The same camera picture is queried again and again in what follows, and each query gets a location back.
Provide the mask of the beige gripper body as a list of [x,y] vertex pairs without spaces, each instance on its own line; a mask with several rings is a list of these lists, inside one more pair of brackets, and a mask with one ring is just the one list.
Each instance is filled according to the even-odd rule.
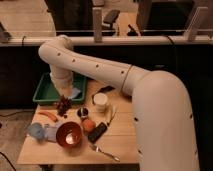
[[58,93],[64,96],[65,98],[68,98],[72,95],[73,85],[71,82],[65,82],[63,84],[56,83],[55,87]]

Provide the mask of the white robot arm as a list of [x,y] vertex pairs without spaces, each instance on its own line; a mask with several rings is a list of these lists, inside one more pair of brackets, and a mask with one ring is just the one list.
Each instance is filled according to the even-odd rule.
[[63,35],[38,53],[57,88],[75,71],[132,97],[140,171],[200,171],[191,100],[177,76],[76,53]]

